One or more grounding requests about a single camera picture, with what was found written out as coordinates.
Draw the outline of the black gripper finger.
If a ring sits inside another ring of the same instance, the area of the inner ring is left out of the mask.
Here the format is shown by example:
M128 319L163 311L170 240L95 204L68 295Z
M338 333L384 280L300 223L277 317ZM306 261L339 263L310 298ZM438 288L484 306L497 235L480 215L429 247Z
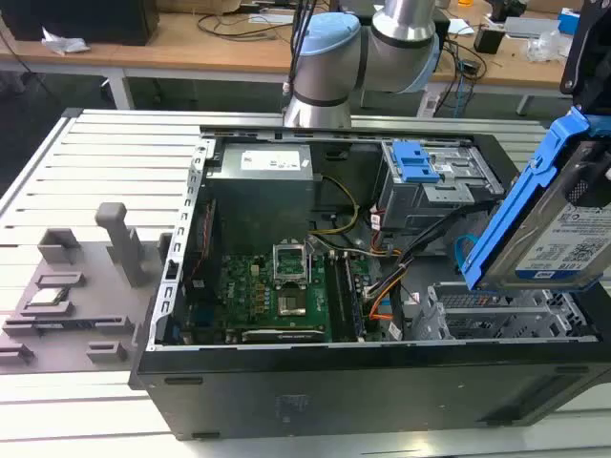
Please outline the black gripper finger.
M564 185L564 196L574 206L607 206L610 203L610 143L596 142L573 167Z

